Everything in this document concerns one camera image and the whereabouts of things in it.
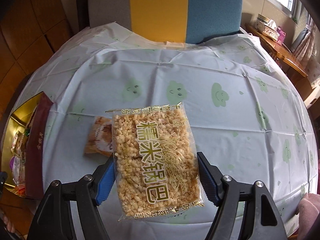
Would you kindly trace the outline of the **person's left hand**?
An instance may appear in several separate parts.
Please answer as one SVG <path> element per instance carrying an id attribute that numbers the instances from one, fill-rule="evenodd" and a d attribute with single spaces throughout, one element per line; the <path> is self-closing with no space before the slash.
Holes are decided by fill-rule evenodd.
<path id="1" fill-rule="evenodd" d="M 15 233 L 15 226 L 6 214 L 3 214 L 3 222 L 10 233 Z"/>

